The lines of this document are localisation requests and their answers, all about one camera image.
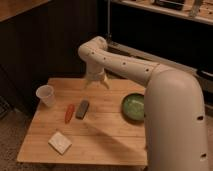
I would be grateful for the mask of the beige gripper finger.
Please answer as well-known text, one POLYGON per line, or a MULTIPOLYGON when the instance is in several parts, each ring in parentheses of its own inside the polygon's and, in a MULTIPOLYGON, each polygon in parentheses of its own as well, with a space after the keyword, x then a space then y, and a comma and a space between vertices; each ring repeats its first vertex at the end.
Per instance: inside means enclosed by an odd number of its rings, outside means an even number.
POLYGON ((84 88, 87 88, 91 84, 90 80, 85 80, 84 88))
POLYGON ((104 79, 102 81, 102 84, 107 88, 107 89, 110 89, 110 86, 109 86, 109 82, 108 82, 108 77, 105 75, 104 76, 104 79))

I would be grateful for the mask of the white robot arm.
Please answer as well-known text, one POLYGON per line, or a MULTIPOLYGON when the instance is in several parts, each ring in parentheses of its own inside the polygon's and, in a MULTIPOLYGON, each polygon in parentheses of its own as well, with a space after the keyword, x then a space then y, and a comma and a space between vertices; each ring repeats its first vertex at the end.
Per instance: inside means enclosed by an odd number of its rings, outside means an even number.
POLYGON ((108 50, 96 36, 78 48, 86 80, 107 83, 107 70, 145 88, 148 171, 210 171, 202 88, 197 79, 162 63, 108 50))

